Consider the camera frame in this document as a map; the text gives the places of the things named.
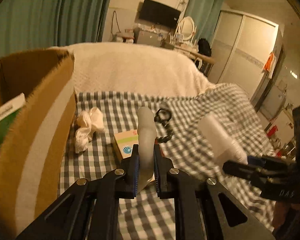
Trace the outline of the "translucent white comb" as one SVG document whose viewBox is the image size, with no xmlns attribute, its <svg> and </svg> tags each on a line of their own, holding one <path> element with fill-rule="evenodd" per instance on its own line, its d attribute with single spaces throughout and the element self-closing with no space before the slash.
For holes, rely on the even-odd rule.
<svg viewBox="0 0 300 240">
<path fill-rule="evenodd" d="M 139 108 L 138 112 L 138 154 L 139 175 L 138 193 L 141 192 L 154 174 L 154 143 L 157 130 L 154 122 L 153 112 L 148 107 Z"/>
</svg>

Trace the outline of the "white bottle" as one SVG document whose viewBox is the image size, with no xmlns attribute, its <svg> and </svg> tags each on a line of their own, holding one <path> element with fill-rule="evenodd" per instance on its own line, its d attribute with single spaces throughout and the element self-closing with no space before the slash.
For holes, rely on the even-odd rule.
<svg viewBox="0 0 300 240">
<path fill-rule="evenodd" d="M 248 157 L 240 144 L 232 138 L 218 121 L 212 112 L 204 115 L 199 123 L 198 129 L 211 145 L 214 159 L 222 168 L 227 161 L 235 161 L 248 164 Z"/>
</svg>

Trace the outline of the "small pink green box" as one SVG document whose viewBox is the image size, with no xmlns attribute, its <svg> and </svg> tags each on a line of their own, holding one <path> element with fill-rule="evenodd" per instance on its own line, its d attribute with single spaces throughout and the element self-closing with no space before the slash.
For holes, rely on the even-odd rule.
<svg viewBox="0 0 300 240">
<path fill-rule="evenodd" d="M 115 133 L 113 135 L 112 145 L 119 161 L 130 157 L 133 151 L 133 146 L 138 143 L 138 133 L 136 129 Z"/>
</svg>

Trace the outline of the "checkered bed sheet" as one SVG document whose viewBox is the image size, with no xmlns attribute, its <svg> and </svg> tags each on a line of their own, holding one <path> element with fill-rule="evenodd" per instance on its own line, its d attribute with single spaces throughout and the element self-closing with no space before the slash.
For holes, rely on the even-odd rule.
<svg viewBox="0 0 300 240">
<path fill-rule="evenodd" d="M 103 113 L 105 130 L 93 136 L 88 149 L 74 152 L 75 128 L 70 128 L 61 164 L 58 193 L 62 194 L 78 178 L 95 180 L 119 166 L 112 142 L 114 134 L 134 130 L 137 111 L 146 106 L 153 112 L 160 108 L 172 112 L 172 139 L 161 144 L 173 165 L 198 178 L 217 178 L 269 231 L 273 230 L 274 205 L 260 197 L 259 189 L 246 180 L 225 176 L 216 165 L 207 140 L 198 129 L 198 122 L 212 112 L 227 133 L 237 140 L 248 155 L 273 155 L 267 138 L 246 93 L 237 85 L 218 85 L 193 97 L 154 97 L 129 92 L 81 92 L 77 94 L 76 112 L 97 107 Z"/>
</svg>

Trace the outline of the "crumpled white tissue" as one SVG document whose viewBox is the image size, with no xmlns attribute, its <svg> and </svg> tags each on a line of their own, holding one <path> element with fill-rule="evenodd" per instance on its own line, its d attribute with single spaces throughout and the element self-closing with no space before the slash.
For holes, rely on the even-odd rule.
<svg viewBox="0 0 300 240">
<path fill-rule="evenodd" d="M 94 133 L 104 132 L 103 114 L 93 107 L 88 111 L 81 111 L 76 119 L 79 128 L 75 133 L 75 153 L 79 154 L 88 149 Z"/>
</svg>

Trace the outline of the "cream knitted blanket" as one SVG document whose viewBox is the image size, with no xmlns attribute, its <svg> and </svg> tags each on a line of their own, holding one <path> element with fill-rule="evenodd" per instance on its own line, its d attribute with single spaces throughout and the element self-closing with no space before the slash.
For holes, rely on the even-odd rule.
<svg viewBox="0 0 300 240">
<path fill-rule="evenodd" d="M 193 97 L 216 86 L 188 57 L 173 50 L 117 42 L 77 43 L 63 49 L 74 55 L 76 92 Z"/>
</svg>

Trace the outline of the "cardboard box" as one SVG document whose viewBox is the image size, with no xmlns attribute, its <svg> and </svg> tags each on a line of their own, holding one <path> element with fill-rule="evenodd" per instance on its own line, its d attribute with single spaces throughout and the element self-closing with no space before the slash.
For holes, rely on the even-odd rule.
<svg viewBox="0 0 300 240">
<path fill-rule="evenodd" d="M 15 239 L 57 198 L 76 110 L 74 61 L 60 48 L 0 59 L 0 107 L 25 95 L 0 145 L 0 239 Z"/>
</svg>

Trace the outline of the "orange hanging cloth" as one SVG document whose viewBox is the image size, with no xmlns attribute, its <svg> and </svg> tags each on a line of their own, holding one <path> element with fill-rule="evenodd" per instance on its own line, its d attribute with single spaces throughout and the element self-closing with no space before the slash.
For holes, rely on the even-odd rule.
<svg viewBox="0 0 300 240">
<path fill-rule="evenodd" d="M 268 56 L 266 63 L 263 66 L 263 70 L 265 72 L 268 72 L 268 73 L 270 72 L 274 60 L 275 60 L 275 54 L 273 52 L 271 52 Z"/>
</svg>

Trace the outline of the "white wardrobe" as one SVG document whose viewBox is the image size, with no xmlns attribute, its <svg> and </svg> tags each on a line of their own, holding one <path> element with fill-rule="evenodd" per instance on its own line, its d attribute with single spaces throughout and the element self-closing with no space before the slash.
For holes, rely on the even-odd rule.
<svg viewBox="0 0 300 240">
<path fill-rule="evenodd" d="M 256 15 L 221 10 L 211 41 L 215 63 L 211 83 L 234 83 L 253 99 L 266 77 L 264 65 L 274 51 L 279 25 Z"/>
</svg>

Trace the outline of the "grey cabinet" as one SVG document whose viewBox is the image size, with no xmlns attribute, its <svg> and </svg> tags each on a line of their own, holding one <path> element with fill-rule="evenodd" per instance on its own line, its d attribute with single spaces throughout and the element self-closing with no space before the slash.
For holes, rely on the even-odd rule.
<svg viewBox="0 0 300 240">
<path fill-rule="evenodd" d="M 160 47 L 163 35 L 142 28 L 134 28 L 134 43 Z"/>
</svg>

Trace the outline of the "black bag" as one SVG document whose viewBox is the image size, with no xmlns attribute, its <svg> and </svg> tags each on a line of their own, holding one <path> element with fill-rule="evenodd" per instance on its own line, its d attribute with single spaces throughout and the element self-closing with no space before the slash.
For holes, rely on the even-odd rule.
<svg viewBox="0 0 300 240">
<path fill-rule="evenodd" d="M 198 53 L 199 54 L 211 57 L 212 50 L 211 50 L 209 42 L 205 38 L 200 38 L 198 40 L 197 44 L 198 44 Z"/>
</svg>

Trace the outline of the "green white box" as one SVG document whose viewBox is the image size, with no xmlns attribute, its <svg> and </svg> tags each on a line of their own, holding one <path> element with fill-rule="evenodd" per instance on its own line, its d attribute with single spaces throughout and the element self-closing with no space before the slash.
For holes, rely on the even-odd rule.
<svg viewBox="0 0 300 240">
<path fill-rule="evenodd" d="M 15 117 L 25 105 L 25 102 L 24 93 L 20 93 L 15 98 L 0 106 L 0 145 L 4 141 L 8 129 L 14 122 Z"/>
</svg>

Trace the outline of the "white oval mirror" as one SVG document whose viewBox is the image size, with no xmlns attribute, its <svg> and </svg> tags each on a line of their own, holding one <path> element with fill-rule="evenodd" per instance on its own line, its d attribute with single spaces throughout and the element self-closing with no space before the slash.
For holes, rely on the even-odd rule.
<svg viewBox="0 0 300 240">
<path fill-rule="evenodd" d="M 196 26 L 194 20 L 190 16 L 186 16 L 181 19 L 177 25 L 175 32 L 176 38 L 180 42 L 190 41 L 196 33 Z"/>
</svg>

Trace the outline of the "black television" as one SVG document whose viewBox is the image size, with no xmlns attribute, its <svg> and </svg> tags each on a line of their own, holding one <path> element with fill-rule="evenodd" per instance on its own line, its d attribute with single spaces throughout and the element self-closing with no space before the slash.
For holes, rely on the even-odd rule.
<svg viewBox="0 0 300 240">
<path fill-rule="evenodd" d="M 144 0 L 139 19 L 175 29 L 181 11 L 153 0 Z"/>
</svg>

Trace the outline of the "green curtain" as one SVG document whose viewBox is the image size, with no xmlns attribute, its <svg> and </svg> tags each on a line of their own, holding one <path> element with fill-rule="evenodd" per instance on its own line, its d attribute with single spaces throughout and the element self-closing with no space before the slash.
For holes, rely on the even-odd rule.
<svg viewBox="0 0 300 240">
<path fill-rule="evenodd" d="M 204 38 L 211 43 L 223 2 L 224 0 L 189 0 L 184 16 L 190 16 L 197 27 L 194 40 Z"/>
<path fill-rule="evenodd" d="M 0 58 L 22 50 L 100 42 L 110 0 L 3 0 Z"/>
</svg>

